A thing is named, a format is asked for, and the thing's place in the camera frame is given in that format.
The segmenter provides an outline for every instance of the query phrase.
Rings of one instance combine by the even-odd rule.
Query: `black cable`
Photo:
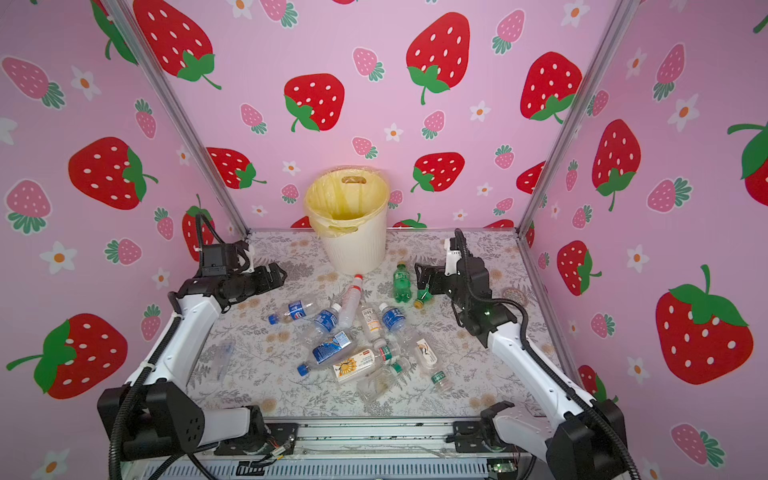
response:
[[[456,237],[456,246],[462,253],[464,271],[468,273],[469,269],[467,265],[467,259],[469,258],[469,249],[467,248],[467,240],[464,238],[464,233],[459,228],[454,231],[454,235]],[[549,368],[549,365],[547,365],[547,363],[531,348],[531,343],[528,341],[528,338],[525,335],[525,332],[528,329],[528,312],[525,311],[525,308],[523,308],[522,305],[515,302],[514,300],[506,298],[480,298],[479,296],[475,295],[475,292],[472,291],[472,281],[469,279],[468,274],[464,275],[464,280],[467,285],[467,292],[473,300],[480,303],[505,303],[507,305],[512,305],[516,309],[520,310],[520,314],[522,315],[520,322],[520,344],[522,344],[523,350],[533,359],[534,362],[536,362],[536,365],[544,370],[549,378],[558,384],[558,387],[560,387],[566,393],[566,395],[568,395],[569,398],[576,402],[576,405],[584,410],[587,415],[589,415],[589,417],[600,426],[600,429],[605,432],[605,435],[607,435],[608,438],[614,443],[614,445],[616,445],[616,448],[619,451],[619,455],[624,461],[624,466],[626,466],[627,470],[629,471],[630,477],[632,477],[633,480],[641,480],[640,473],[637,471],[637,466],[634,464],[632,455],[630,455],[629,449],[627,449],[627,446],[624,444],[624,442],[621,441],[621,437],[619,437],[619,435],[611,428],[610,425],[608,425],[608,422],[606,422],[599,413],[595,412],[591,405],[586,403],[576,393],[576,391],[573,390],[573,388],[571,388],[557,373]]]

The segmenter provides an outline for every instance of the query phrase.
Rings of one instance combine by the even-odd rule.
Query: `floral tablecloth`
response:
[[[527,303],[529,336],[559,365],[515,235],[511,231],[468,230],[465,236],[469,249],[490,271],[494,295]],[[405,260],[415,282],[414,262],[445,262],[442,245],[447,237],[452,237],[452,231],[389,231],[386,258],[379,269],[366,275],[363,298],[376,305],[393,304],[396,264]],[[352,277],[334,272],[311,230],[255,232],[250,241],[260,257],[257,265],[276,261],[288,272],[288,278],[283,287],[233,307],[214,324],[187,385],[187,394],[201,407],[259,405],[268,417],[463,417],[477,416],[496,402],[510,400],[538,415],[538,405],[517,376],[456,325],[450,302],[443,295],[436,296],[423,310],[414,308],[412,302],[400,305],[409,328],[429,332],[434,338],[433,348],[455,385],[448,395],[439,395],[415,362],[404,381],[368,406],[357,396],[354,381],[339,387],[326,370],[300,377],[296,367],[307,358],[309,349],[298,336],[307,321],[273,326],[265,320],[266,314],[287,300],[307,296],[324,305],[339,302]],[[351,331],[361,346],[366,345],[357,323]],[[228,370],[217,379],[214,359],[218,349],[231,342],[234,348]]]

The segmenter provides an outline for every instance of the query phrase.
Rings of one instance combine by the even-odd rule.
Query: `clear plastic bottle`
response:
[[[279,322],[291,323],[294,320],[300,318],[312,318],[320,313],[320,305],[314,298],[305,298],[296,300],[295,302],[284,303],[276,311],[270,313],[266,317],[266,321],[270,325],[275,325]]]
[[[306,376],[313,370],[328,368],[349,357],[356,346],[357,341],[351,339],[344,330],[340,330],[313,348],[307,361],[299,365],[297,370],[301,376]]]
[[[360,304],[362,296],[362,275],[355,275],[352,285],[344,293],[341,301],[341,311],[339,311],[339,328],[348,329],[352,326],[355,319],[355,311]]]
[[[338,303],[334,303],[318,313],[314,321],[304,330],[304,342],[314,346],[323,337],[328,336],[339,322],[339,310],[341,310],[341,306]]]
[[[378,339],[373,348],[366,348],[333,365],[333,378],[339,383],[359,379],[376,371],[381,365],[389,365],[392,359],[400,355],[397,343],[387,343]]]
[[[386,393],[397,383],[405,372],[411,369],[411,363],[401,356],[392,365],[376,370],[357,382],[357,393],[364,403],[371,403]]]

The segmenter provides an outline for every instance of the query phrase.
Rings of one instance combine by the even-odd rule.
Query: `pink wallpaper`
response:
[[[196,194],[229,225],[98,4],[13,2],[0,45],[3,469],[106,478],[96,401],[197,268],[183,230]]]
[[[581,380],[647,480],[764,470],[765,15],[640,5],[535,217]]]
[[[390,226],[483,227],[519,221],[614,3],[133,8],[250,226],[303,224],[321,172],[364,164]]]

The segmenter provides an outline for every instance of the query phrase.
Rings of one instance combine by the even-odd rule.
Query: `trash can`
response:
[[[304,209],[336,270],[368,273],[384,260],[389,184],[366,167],[339,167],[314,181]]]

